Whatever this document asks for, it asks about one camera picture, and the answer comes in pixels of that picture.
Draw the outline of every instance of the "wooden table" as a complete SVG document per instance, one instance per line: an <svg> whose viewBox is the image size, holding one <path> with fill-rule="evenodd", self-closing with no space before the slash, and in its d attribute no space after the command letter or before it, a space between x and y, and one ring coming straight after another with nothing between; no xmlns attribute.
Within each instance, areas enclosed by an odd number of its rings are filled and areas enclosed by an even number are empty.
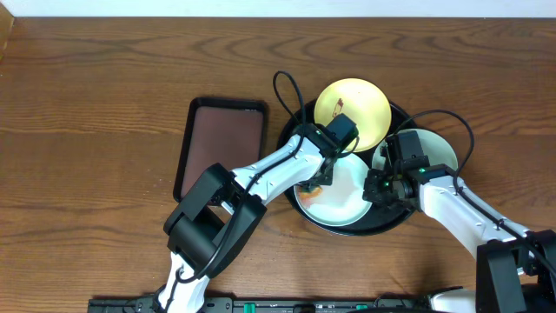
<svg viewBox="0 0 556 313"><path fill-rule="evenodd" d="M532 230L556 229L553 20L21 18L0 64L0 312L84 312L165 283L189 102L266 101L269 154L288 120L276 70L307 99L362 77L410 113L459 112L477 139L467 184ZM420 122L465 153L457 121ZM342 299L474 282L471 255L422 214L336 236L280 196L209 289Z"/></svg>

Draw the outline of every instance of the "black tray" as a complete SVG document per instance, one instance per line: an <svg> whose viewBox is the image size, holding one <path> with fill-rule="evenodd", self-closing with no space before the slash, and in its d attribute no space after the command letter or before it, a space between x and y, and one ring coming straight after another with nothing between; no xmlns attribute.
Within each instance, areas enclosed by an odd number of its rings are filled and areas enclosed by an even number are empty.
<svg viewBox="0 0 556 313"><path fill-rule="evenodd" d="M193 135L193 123L197 109L202 106L236 109L236 110L258 110L262 113L262 135L261 148L259 149L259 160L261 159L262 147L266 138L268 124L267 105L263 101L243 100L243 99L227 99L222 97L197 97L191 101L188 111L188 119L185 123L185 131L183 133L182 152L177 165L177 173L175 173L175 182L173 196L177 202L180 202L182 194L183 175L185 174L185 166L188 162L189 144Z"/></svg>
<svg viewBox="0 0 556 313"><path fill-rule="evenodd" d="M316 100L313 100L305 104L305 111L306 111L308 123L314 123L315 104L316 104ZM388 135L392 134L403 121L409 118L409 115L406 113L406 111L404 111L395 103L390 102L390 107L392 108L392 122L390 124L390 129L388 130L387 133ZM295 116L298 119L301 119L301 111L298 110L297 112L295 112ZM296 125L297 124L294 119L290 119L288 123L286 123L286 126L284 127L284 129L280 134L280 137L278 138L278 146L276 147L277 149L281 148L284 144L286 144L288 139L291 137L291 133L294 130L294 127ZM410 122L404 128L416 128L416 127L417 125L415 124L415 122ZM373 160L373 154L375 150L376 147L370 150L356 152L355 155L360 157L361 160L363 160L363 162L365 162L365 164L369 168L371 168L371 162ZM403 208L401 205L393 205L390 207L386 207L374 203L371 206L371 210L369 210L366 215L364 215L361 219L359 219L355 223L351 223L346 226L327 226L322 223L316 222L315 220L307 216L305 212L303 212L303 210L301 209L297 201L295 201L295 194L294 194L293 187L286 190L284 192L284 195L286 195L286 198L292 204L294 209L296 209L301 215L307 218L307 220L309 220L311 223L321 227L324 230L328 230L333 233L339 235L346 235L346 236L370 236L370 235L380 234L387 230L391 230L395 226L398 226L399 224L403 223L414 213L414 209L409 210Z"/></svg>

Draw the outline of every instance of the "white bowl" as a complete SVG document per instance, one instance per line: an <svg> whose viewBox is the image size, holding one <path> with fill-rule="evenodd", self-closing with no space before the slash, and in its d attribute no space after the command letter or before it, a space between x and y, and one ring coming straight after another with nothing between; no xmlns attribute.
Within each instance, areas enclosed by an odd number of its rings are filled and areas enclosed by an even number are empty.
<svg viewBox="0 0 556 313"><path fill-rule="evenodd" d="M368 166L355 154L339 159L334 165L330 186L321 186L321 193L301 198L301 188L294 187L295 200L309 218L327 226L345 226L362 218L371 203L363 200L363 185Z"/></svg>

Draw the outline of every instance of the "black bowl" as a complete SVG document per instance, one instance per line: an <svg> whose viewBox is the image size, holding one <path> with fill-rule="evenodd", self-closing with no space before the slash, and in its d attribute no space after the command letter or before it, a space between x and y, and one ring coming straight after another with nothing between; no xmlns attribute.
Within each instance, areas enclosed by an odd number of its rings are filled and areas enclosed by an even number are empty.
<svg viewBox="0 0 556 313"><path fill-rule="evenodd" d="M316 104L316 100L313 100L307 104L305 104L305 112L307 116L308 123L314 123L314 105ZM393 102L390 102L390 107L392 108L392 122L390 123L390 129L388 130L388 135L392 134L398 126L405 120L409 118L409 115L396 105ZM301 111L298 110L295 112L295 117L301 119ZM284 129L282 130L280 137L278 138L278 146L277 149L281 148L288 139L291 137L292 132L294 131L295 126L297 123L293 118L286 123ZM405 128L416 128L417 125L412 121L406 125ZM373 154L376 150L376 147L362 151L356 152L355 155L360 157L365 164L371 168L371 162L373 160ZM311 223L321 227L324 230L328 230L335 234L339 235L346 235L346 236L370 236L380 234L387 230L391 230L392 228L398 226L399 224L403 223L407 220L415 211L415 209L406 209L401 205L391 205L387 206L380 206L377 204L373 204L371 209L360 218L355 223L351 223L345 226L327 226L322 223L318 223L313 220L311 217L307 216L305 212L301 209L297 201L295 200L295 192L294 187L289 188L284 192L286 198L291 203L291 205L296 209L301 215L303 215L307 220Z"/></svg>

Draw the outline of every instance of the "white plate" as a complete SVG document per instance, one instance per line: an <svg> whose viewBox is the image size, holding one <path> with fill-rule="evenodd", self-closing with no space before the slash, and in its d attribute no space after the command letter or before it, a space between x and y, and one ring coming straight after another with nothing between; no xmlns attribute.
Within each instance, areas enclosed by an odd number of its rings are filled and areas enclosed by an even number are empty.
<svg viewBox="0 0 556 313"><path fill-rule="evenodd" d="M458 157L455 155L452 146L446 139L430 130L410 129L400 130L399 133L401 134L411 130L417 131L423 153L428 156L428 162L430 162L431 166L445 164L452 168L452 170L458 169ZM371 162L373 169L384 170L386 158L381 156L381 148L384 146L386 146L386 142L382 140L374 151L373 161Z"/></svg>
<svg viewBox="0 0 556 313"><path fill-rule="evenodd" d="M334 165L331 186L321 186L318 196L301 199L301 188L295 186L295 200L317 223L345 226L358 221L371 208L363 200L363 184L368 166L355 154L339 159Z"/></svg>

